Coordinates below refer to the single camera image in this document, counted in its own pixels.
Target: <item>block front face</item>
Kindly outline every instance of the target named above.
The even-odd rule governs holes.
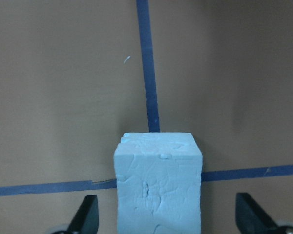
[[[190,133],[126,133],[114,154],[118,234],[199,234],[202,154]]]

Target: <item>small white mark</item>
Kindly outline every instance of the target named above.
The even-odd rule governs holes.
[[[129,55],[125,60],[124,60],[124,64],[131,58],[131,56]]]

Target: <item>foam block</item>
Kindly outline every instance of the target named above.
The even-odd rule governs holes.
[[[118,234],[200,234],[202,153],[191,133],[125,133],[114,154]]]

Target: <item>screw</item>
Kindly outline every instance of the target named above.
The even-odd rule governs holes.
[[[285,230],[285,233],[286,233],[286,234],[293,234],[293,228],[287,228],[287,229]]]

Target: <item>light blue block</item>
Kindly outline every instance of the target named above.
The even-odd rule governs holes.
[[[200,234],[202,153],[191,133],[125,133],[114,154],[118,234]]]

